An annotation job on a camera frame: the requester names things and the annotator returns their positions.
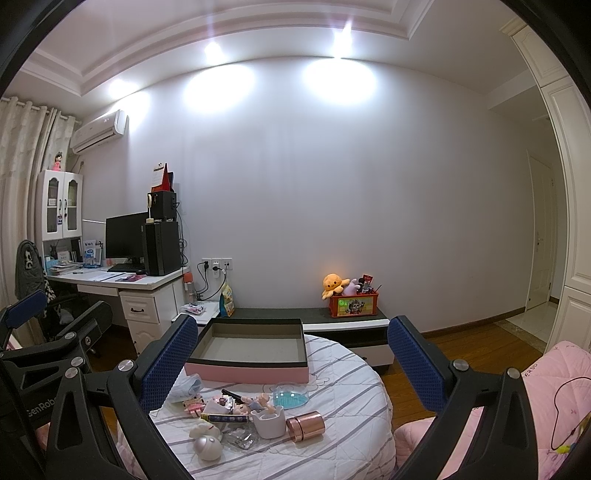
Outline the clear dome blue base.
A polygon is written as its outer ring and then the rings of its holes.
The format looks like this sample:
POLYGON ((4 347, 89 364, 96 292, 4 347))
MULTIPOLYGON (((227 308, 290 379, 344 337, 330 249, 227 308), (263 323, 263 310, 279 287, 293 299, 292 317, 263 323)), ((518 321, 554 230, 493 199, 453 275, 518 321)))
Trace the clear dome blue base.
POLYGON ((300 408, 308 403, 307 388, 296 384, 280 384, 273 390, 273 406, 283 410, 300 408))

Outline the clear plastic package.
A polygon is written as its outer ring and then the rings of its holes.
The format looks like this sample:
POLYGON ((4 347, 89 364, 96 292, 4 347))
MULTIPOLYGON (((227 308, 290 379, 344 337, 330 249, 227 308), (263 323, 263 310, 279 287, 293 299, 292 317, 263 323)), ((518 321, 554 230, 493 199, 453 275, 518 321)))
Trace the clear plastic package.
POLYGON ((249 427, 230 427, 223 431, 226 444, 240 450, 249 450, 256 443, 256 433, 249 427))

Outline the tissue pack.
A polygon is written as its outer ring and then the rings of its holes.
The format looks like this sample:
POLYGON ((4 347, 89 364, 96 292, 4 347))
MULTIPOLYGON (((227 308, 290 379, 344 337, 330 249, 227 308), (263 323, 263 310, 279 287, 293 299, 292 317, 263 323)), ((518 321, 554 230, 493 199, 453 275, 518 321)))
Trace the tissue pack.
POLYGON ((202 388, 202 381, 198 374, 187 375, 181 371, 173 383, 166 400, 170 403, 180 403, 193 398, 202 388))

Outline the blue gold long box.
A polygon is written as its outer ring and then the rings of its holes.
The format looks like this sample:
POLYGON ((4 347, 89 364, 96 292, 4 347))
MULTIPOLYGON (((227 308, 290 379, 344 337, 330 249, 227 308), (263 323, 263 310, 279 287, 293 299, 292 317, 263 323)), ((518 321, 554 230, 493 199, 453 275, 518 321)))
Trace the blue gold long box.
POLYGON ((249 415, 201 413, 201 419, 211 423, 249 423, 249 415))

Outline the snack bag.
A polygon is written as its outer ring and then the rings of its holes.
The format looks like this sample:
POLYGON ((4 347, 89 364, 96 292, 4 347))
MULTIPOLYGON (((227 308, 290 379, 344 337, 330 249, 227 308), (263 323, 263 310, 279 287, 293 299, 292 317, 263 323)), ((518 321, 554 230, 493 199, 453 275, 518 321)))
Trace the snack bag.
POLYGON ((221 296, 219 296, 219 315, 221 318, 231 318, 233 313, 235 313, 233 291, 228 282, 224 281, 221 285, 221 296))

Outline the pink pig figurine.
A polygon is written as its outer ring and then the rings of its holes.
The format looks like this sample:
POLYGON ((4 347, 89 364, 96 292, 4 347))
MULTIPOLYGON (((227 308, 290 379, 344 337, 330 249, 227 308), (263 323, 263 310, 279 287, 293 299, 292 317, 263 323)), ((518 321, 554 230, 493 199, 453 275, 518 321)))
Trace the pink pig figurine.
POLYGON ((232 413, 235 415, 249 415, 252 412, 263 412, 268 414, 276 414, 277 409, 270 402, 270 396, 266 393, 259 394, 256 397, 245 396, 246 400, 244 403, 236 402, 232 409, 232 413))

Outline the white cat-ear cup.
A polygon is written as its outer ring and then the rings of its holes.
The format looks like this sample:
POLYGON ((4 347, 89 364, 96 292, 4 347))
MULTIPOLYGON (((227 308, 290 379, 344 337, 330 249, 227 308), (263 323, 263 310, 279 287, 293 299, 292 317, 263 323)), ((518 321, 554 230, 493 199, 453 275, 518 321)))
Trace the white cat-ear cup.
POLYGON ((256 432, 264 440, 283 437, 287 431, 287 420, 284 410, 281 407, 276 407, 276 409, 276 414, 263 412, 252 412, 250 414, 256 432))

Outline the white pink block rabbit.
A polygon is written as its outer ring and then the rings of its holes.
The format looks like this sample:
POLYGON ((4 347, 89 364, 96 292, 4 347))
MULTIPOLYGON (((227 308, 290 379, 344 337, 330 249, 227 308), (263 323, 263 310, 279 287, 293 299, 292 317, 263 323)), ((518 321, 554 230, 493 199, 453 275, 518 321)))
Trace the white pink block rabbit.
POLYGON ((199 417, 202 412, 204 412, 206 403, 204 402, 204 397, 197 394, 191 398, 182 401, 182 406, 184 408, 184 412, 193 416, 199 417))

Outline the small doll figurine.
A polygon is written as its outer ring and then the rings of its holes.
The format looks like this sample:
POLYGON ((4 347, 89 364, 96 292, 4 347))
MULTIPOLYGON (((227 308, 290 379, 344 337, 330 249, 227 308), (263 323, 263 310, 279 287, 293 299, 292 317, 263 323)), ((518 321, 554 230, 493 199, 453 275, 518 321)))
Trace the small doll figurine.
POLYGON ((62 164, 62 160, 63 160, 63 154, 61 152, 58 152, 53 160, 53 165, 51 167, 52 171, 61 171, 61 164, 62 164))

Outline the white door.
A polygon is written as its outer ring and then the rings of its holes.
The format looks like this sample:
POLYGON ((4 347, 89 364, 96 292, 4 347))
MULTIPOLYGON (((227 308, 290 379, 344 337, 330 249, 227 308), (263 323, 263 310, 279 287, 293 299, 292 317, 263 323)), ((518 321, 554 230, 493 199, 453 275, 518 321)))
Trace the white door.
POLYGON ((554 275, 556 205, 552 169, 529 156, 534 209, 534 245, 526 309, 549 299, 554 275))

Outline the black flower hair band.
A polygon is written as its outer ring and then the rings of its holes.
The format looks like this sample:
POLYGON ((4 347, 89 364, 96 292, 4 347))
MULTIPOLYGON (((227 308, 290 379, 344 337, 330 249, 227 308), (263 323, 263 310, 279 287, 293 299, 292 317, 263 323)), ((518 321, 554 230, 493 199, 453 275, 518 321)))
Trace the black flower hair band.
POLYGON ((239 403, 244 403, 245 400, 246 400, 246 397, 245 396, 235 394, 235 393, 233 393, 233 392, 231 392, 231 391, 229 391, 227 389, 221 389, 221 394, 222 395, 229 396, 229 397, 235 399, 235 401, 236 402, 239 402, 239 403))

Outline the pink quilt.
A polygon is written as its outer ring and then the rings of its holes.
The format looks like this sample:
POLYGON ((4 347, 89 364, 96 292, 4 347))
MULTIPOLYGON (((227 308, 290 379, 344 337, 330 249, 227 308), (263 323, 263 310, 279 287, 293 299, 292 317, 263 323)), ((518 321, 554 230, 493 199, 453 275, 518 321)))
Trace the pink quilt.
POLYGON ((420 334, 389 342, 434 417, 394 432, 398 479, 587 479, 590 354, 561 341, 526 371, 476 372, 420 334))

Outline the beige curtain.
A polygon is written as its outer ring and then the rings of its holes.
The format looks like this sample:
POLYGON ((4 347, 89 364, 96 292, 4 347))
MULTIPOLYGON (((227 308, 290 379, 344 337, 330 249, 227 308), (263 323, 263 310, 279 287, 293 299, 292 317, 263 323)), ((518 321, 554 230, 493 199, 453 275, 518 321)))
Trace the beige curtain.
POLYGON ((36 181, 68 154, 76 119, 16 97, 1 99, 1 305, 15 299, 19 243, 35 234, 36 181))

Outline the black computer monitor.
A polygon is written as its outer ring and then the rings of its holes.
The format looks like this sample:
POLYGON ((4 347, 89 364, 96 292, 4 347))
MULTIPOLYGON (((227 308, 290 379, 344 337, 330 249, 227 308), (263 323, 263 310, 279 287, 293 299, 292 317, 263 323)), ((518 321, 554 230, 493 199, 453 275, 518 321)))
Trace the black computer monitor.
POLYGON ((148 214, 139 212, 106 219, 105 258, 122 259, 109 268, 113 272, 142 273, 143 262, 142 226, 148 214))

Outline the white egg-shaped gadget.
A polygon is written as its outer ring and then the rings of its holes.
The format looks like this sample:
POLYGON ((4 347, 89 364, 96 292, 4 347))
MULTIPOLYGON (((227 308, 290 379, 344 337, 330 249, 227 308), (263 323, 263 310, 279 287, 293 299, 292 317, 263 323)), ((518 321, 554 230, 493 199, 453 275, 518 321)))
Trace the white egg-shaped gadget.
POLYGON ((203 461, 216 461, 222 453, 222 434, 215 426, 204 419, 197 419, 197 423, 189 432, 190 439, 194 442, 197 456, 203 461))

